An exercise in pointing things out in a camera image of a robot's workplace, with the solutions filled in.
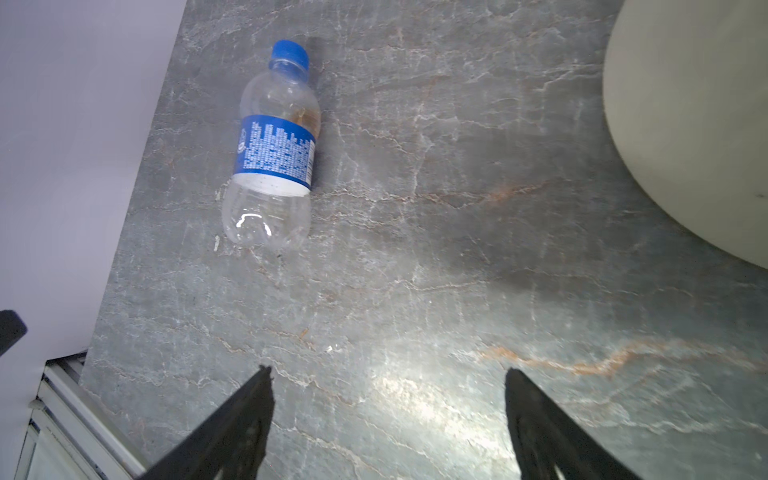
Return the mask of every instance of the bottle body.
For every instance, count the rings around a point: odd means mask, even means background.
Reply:
[[[246,86],[235,173],[224,194],[227,237],[242,247],[297,248],[310,231],[320,110],[306,69],[275,59]]]

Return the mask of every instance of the beige circular surface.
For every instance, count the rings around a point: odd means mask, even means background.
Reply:
[[[614,142],[648,195],[768,268],[768,0],[627,0],[603,87]]]

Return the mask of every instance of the blue bottle cap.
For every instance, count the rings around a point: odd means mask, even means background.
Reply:
[[[310,56],[306,54],[304,47],[291,40],[280,40],[272,47],[272,59],[292,61],[301,65],[304,70],[310,69]]]

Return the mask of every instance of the white wall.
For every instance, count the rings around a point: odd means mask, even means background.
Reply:
[[[184,0],[0,0],[0,480],[46,359],[86,349]]]

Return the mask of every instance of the blue label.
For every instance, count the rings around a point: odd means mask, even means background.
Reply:
[[[236,174],[267,174],[310,188],[315,137],[282,118],[250,115],[243,119],[237,144]]]

